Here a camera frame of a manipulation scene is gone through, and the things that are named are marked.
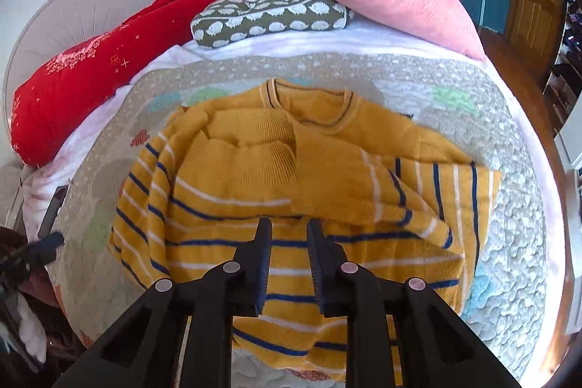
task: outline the striped sweater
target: striped sweater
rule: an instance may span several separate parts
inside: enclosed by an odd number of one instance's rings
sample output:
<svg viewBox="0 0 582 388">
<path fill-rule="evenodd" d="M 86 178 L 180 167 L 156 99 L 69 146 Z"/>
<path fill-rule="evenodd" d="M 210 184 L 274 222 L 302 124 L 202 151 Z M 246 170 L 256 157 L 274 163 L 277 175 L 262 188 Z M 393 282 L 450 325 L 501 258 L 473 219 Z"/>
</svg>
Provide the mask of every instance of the striped sweater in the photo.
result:
<svg viewBox="0 0 582 388">
<path fill-rule="evenodd" d="M 258 319 L 235 318 L 234 344 L 272 367 L 340 379 L 346 321 L 315 304 L 308 219 L 320 217 L 351 261 L 385 279 L 421 277 L 460 312 L 500 178 L 350 91 L 270 80 L 170 116 L 124 183 L 109 246 L 143 288 L 189 281 L 271 217 L 267 302 Z M 396 352 L 395 365 L 398 375 Z"/>
</svg>

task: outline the patterned quilt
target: patterned quilt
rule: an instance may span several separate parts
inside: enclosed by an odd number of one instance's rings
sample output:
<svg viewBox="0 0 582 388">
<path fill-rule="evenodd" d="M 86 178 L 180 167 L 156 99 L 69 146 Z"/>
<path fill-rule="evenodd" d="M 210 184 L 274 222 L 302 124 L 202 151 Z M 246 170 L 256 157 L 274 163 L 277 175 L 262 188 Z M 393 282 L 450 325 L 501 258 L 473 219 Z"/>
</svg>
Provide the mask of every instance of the patterned quilt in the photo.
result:
<svg viewBox="0 0 582 388">
<path fill-rule="evenodd" d="M 503 96 L 484 72 L 459 61 L 410 56 L 244 57 L 142 78 L 79 168 L 54 225 L 66 245 L 49 272 L 83 342 L 99 337 L 142 291 L 105 248 L 121 185 L 140 147 L 179 105 L 237 94 L 272 77 L 351 89 L 440 132 L 479 164 L 503 172 L 462 317 L 519 378 L 537 341 L 545 303 L 545 220 L 531 158 Z M 287 380 L 284 371 L 271 373 L 246 353 L 238 353 L 233 363 L 233 386 Z M 302 374 L 297 386 L 322 386 L 320 375 Z M 334 384 L 329 381 L 325 386 Z"/>
</svg>

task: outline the door panel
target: door panel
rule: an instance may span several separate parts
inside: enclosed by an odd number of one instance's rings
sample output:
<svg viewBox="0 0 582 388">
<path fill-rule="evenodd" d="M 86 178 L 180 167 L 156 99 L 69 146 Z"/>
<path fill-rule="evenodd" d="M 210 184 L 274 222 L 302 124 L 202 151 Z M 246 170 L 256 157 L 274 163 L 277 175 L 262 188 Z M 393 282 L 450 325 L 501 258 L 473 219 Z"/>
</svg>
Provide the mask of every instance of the door panel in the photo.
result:
<svg viewBox="0 0 582 388">
<path fill-rule="evenodd" d="M 540 82 L 557 51 L 564 21 L 562 3 L 563 0 L 517 0 L 511 29 L 506 33 Z"/>
</svg>

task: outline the red folded bedding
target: red folded bedding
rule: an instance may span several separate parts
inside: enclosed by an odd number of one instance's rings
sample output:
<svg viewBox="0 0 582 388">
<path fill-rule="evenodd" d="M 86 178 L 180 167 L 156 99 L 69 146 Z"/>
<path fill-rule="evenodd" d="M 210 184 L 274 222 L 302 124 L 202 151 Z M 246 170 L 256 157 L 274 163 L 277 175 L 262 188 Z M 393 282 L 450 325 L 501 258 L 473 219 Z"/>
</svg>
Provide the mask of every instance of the red folded bedding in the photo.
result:
<svg viewBox="0 0 582 388">
<path fill-rule="evenodd" d="M 215 0 L 155 0 L 114 30 L 57 55 L 14 93 L 12 148 L 32 166 L 51 161 L 66 138 L 117 88 L 176 44 Z"/>
</svg>

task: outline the headboard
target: headboard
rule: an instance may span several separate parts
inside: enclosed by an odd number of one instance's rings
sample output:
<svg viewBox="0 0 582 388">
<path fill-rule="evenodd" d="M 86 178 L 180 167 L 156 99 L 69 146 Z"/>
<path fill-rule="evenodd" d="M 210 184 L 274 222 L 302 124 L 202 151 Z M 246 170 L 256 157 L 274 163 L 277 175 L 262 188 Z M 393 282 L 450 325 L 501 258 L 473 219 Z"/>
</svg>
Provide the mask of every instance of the headboard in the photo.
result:
<svg viewBox="0 0 582 388">
<path fill-rule="evenodd" d="M 50 0 L 43 5 L 20 34 L 8 61 L 4 76 L 6 131 L 14 91 L 40 66 L 66 49 L 119 26 L 153 1 Z"/>
</svg>

